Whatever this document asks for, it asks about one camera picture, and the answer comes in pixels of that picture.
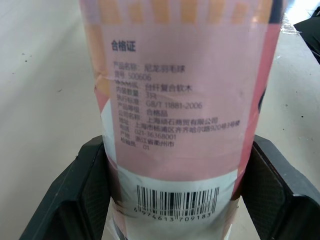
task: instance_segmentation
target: orange stripe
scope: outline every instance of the orange stripe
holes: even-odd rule
[[[225,6],[225,0],[210,0],[209,15],[207,19],[208,24],[220,23],[224,15]]]
[[[184,24],[196,23],[198,0],[181,0],[181,22]]]
[[[269,23],[272,3],[272,0],[260,0],[253,21],[260,24]]]
[[[246,18],[248,5],[245,3],[237,2],[231,17],[232,24],[242,24]]]
[[[142,24],[144,22],[144,16],[142,13],[142,4],[137,1],[134,3],[129,3],[129,15],[131,22],[134,24]]]
[[[121,16],[117,0],[98,0],[101,20],[104,24],[120,24]]]
[[[157,24],[168,24],[169,17],[169,3],[168,0],[151,0],[154,21]]]

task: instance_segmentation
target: black holder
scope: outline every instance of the black holder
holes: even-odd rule
[[[100,240],[110,203],[107,161],[102,136],[83,145],[20,240]],[[254,138],[241,194],[261,240],[320,240],[320,193],[260,136]]]

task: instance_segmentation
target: product label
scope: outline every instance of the product label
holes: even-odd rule
[[[174,240],[184,236],[192,240],[199,232],[202,240],[222,239],[224,222],[217,224],[216,220],[225,216],[237,173],[235,170],[200,181],[166,182],[119,167],[120,211],[128,239]]]

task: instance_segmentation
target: gray floor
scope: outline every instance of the gray floor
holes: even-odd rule
[[[290,1],[288,17],[302,21],[318,5]],[[298,41],[277,50],[257,133],[320,190],[319,66],[304,63]],[[78,2],[0,1],[0,62],[0,239],[16,240],[52,181],[101,134]],[[243,203],[230,239],[259,239]]]

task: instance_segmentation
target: barcode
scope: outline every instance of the barcode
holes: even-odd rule
[[[219,187],[192,192],[166,192],[137,185],[137,210],[160,216],[189,217],[216,211]]]

